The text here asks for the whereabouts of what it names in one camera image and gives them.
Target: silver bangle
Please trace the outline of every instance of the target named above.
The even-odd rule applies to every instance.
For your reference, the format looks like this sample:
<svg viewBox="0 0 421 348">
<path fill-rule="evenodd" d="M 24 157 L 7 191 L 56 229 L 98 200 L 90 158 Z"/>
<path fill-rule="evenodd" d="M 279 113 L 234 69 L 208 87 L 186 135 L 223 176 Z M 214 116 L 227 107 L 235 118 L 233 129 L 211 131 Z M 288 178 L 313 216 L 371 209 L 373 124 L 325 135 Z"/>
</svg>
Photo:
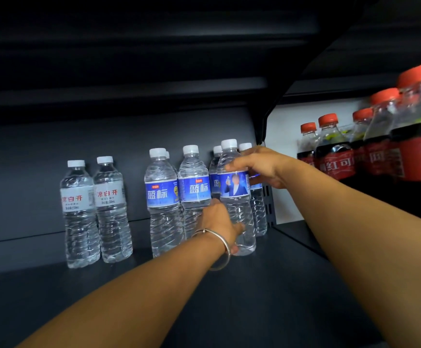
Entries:
<svg viewBox="0 0 421 348">
<path fill-rule="evenodd" d="M 209 270 L 210 271 L 219 271 L 219 270 L 221 270 L 221 269 L 223 269 L 225 266 L 227 266 L 227 264 L 229 263 L 229 261 L 230 261 L 230 257 L 231 257 L 231 251 L 230 251 L 230 246 L 228 245 L 228 243 L 227 243 L 227 241 L 225 240 L 225 238 L 224 237 L 222 237 L 220 234 L 218 234 L 217 232 L 214 232 L 214 231 L 212 231 L 212 230 L 210 230 L 210 229 L 208 229 L 208 228 L 203 228 L 203 229 L 201 229 L 201 230 L 196 230 L 196 232 L 195 233 L 193 233 L 193 235 L 191 236 L 192 238 L 194 237 L 194 236 L 196 236 L 196 234 L 198 234 L 198 233 L 206 233 L 206 232 L 208 232 L 208 233 L 212 233 L 214 236 L 216 236 L 216 237 L 218 237 L 223 243 L 224 243 L 224 245 L 225 245 L 225 248 L 227 249 L 227 258 L 226 258 L 226 260 L 225 260 L 225 262 L 222 264 L 222 265 L 220 265 L 220 266 L 218 266 L 218 267 L 211 267 Z"/>
</svg>

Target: white bottle cap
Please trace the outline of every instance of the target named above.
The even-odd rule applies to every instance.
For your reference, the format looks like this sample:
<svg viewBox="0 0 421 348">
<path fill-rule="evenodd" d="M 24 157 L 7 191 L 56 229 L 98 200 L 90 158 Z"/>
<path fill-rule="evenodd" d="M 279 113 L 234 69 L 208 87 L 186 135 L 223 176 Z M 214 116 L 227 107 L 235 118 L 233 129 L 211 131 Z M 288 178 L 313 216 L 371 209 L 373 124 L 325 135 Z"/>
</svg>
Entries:
<svg viewBox="0 0 421 348">
<path fill-rule="evenodd" d="M 112 156 L 98 156 L 96 158 L 96 161 L 98 162 L 98 164 L 109 164 L 113 163 L 114 159 L 112 158 Z"/>
<path fill-rule="evenodd" d="M 183 147 L 183 155 L 191 154 L 191 153 L 199 153 L 199 149 L 197 148 L 197 145 L 185 145 Z"/>
<path fill-rule="evenodd" d="M 85 167 L 85 160 L 69 160 L 67 167 Z"/>
<path fill-rule="evenodd" d="M 163 147 L 155 147 L 154 149 L 149 149 L 149 156 L 150 157 L 165 157 L 166 150 Z"/>
<path fill-rule="evenodd" d="M 230 149 L 231 147 L 238 147 L 238 142 L 236 139 L 227 139 L 227 140 L 222 140 L 222 143 L 220 143 L 220 145 L 222 146 L 222 149 Z"/>
<path fill-rule="evenodd" d="M 241 143 L 239 145 L 239 149 L 240 151 L 244 151 L 244 150 L 248 150 L 252 148 L 252 144 L 251 143 Z"/>
<path fill-rule="evenodd" d="M 220 153 L 222 153 L 222 146 L 221 145 L 214 146 L 214 155 L 217 155 Z"/>
</svg>

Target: forearm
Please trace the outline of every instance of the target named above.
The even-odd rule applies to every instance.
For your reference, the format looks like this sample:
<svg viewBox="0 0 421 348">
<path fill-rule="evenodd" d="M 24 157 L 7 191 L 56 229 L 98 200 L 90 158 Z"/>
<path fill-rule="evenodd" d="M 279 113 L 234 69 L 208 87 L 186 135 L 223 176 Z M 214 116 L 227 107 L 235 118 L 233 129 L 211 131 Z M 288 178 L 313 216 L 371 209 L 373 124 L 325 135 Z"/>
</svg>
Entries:
<svg viewBox="0 0 421 348">
<path fill-rule="evenodd" d="M 281 175 L 329 259 L 390 343 L 421 347 L 421 219 L 294 159 Z"/>
<path fill-rule="evenodd" d="M 81 299 L 20 347 L 159 347 L 224 249 L 213 235 L 194 237 Z"/>
</svg>

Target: white wall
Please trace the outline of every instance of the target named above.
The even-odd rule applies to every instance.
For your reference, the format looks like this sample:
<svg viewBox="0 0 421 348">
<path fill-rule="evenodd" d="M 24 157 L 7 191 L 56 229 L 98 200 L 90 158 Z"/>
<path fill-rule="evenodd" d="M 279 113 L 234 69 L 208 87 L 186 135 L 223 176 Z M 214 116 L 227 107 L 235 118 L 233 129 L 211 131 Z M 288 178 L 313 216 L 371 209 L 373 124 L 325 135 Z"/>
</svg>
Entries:
<svg viewBox="0 0 421 348">
<path fill-rule="evenodd" d="M 315 122 L 318 127 L 318 118 L 333 112 L 338 115 L 340 126 L 352 124 L 352 113 L 368 106 L 368 99 L 365 98 L 277 106 L 267 122 L 265 146 L 285 155 L 296 157 L 297 145 L 302 137 L 301 124 Z M 272 190 L 277 224 L 303 219 L 286 190 Z"/>
</svg>

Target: person's left arm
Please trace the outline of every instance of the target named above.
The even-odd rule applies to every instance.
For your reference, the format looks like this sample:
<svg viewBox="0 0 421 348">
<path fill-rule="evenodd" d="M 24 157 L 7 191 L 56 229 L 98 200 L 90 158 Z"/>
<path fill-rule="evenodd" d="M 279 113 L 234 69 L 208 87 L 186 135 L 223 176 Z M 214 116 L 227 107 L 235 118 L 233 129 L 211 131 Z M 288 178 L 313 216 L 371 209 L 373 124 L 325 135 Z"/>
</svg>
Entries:
<svg viewBox="0 0 421 348">
<path fill-rule="evenodd" d="M 203 210 L 199 228 L 219 233 L 230 245 L 243 229 L 217 199 Z M 18 347 L 159 347 L 224 252 L 218 237 L 199 234 L 80 299 Z"/>
</svg>

